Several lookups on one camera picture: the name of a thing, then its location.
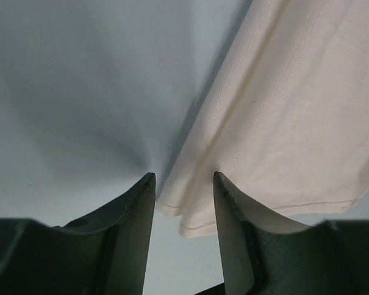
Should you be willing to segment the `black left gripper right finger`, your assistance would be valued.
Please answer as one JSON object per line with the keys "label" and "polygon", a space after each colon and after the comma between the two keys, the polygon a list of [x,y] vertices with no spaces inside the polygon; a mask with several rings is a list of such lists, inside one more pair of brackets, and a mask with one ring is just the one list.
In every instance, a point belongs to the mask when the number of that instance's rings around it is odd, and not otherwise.
{"label": "black left gripper right finger", "polygon": [[369,294],[369,220],[308,226],[213,176],[226,294]]}

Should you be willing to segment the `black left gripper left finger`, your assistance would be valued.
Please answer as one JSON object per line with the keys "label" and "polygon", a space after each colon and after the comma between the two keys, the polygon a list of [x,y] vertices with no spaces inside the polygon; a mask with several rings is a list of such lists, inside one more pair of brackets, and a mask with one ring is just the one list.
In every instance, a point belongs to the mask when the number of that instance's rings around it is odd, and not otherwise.
{"label": "black left gripper left finger", "polygon": [[0,218],[0,294],[141,294],[155,201],[147,173],[63,227]]}

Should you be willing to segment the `white cloth napkin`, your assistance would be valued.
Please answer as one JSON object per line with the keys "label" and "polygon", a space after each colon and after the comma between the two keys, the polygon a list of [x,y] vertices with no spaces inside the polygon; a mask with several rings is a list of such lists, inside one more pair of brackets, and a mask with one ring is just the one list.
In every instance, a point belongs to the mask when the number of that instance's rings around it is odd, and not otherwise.
{"label": "white cloth napkin", "polygon": [[216,232],[213,175],[285,216],[369,190],[369,1],[253,1],[163,185],[185,238]]}

